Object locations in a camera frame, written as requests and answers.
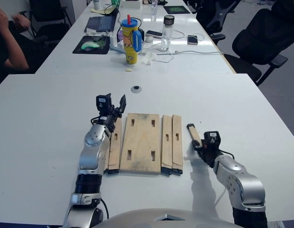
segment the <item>yellow cup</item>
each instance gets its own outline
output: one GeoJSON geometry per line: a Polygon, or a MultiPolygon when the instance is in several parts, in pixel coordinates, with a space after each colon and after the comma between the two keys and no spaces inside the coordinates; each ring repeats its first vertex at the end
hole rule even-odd
{"type": "Polygon", "coordinates": [[[142,35],[138,31],[137,20],[131,19],[122,21],[123,27],[123,48],[126,52],[126,60],[128,64],[137,62],[137,53],[142,50],[142,35]]]}

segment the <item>person's hand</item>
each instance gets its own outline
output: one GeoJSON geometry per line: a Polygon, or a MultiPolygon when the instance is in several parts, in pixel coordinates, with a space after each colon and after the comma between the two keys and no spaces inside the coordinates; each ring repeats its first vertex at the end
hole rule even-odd
{"type": "Polygon", "coordinates": [[[24,17],[20,14],[16,14],[12,18],[14,20],[14,24],[15,24],[18,32],[24,32],[29,29],[30,21],[26,17],[24,17]]]}
{"type": "Polygon", "coordinates": [[[0,31],[9,30],[9,19],[5,12],[0,9],[0,31]]]}

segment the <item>chair backrest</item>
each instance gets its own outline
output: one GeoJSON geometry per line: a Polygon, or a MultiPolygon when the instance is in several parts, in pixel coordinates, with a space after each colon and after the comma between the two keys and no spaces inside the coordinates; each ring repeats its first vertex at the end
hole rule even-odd
{"type": "Polygon", "coordinates": [[[279,18],[294,23],[294,0],[277,0],[271,11],[279,18]]]}
{"type": "Polygon", "coordinates": [[[64,19],[60,0],[29,0],[31,12],[36,21],[54,21],[64,19]]]}
{"type": "Polygon", "coordinates": [[[226,15],[233,11],[241,0],[203,0],[197,9],[196,19],[208,34],[220,32],[226,15]]]}
{"type": "Polygon", "coordinates": [[[294,23],[261,9],[232,43],[232,49],[243,60],[265,65],[294,43],[294,23]]]}

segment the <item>bottle cap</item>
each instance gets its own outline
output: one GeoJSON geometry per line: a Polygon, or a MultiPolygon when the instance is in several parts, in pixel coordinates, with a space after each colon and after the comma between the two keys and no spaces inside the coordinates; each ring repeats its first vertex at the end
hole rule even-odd
{"type": "Polygon", "coordinates": [[[173,25],[174,24],[174,16],[172,16],[172,15],[166,15],[164,17],[164,24],[165,25],[173,25]]]}

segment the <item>blue cup lid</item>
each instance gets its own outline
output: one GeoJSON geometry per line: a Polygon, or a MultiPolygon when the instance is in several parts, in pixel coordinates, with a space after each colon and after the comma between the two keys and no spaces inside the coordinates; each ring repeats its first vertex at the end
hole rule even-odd
{"type": "Polygon", "coordinates": [[[128,25],[128,19],[122,20],[122,26],[126,27],[126,28],[134,28],[138,24],[137,20],[135,20],[135,19],[131,19],[130,22],[131,22],[130,25],[128,25]]]}

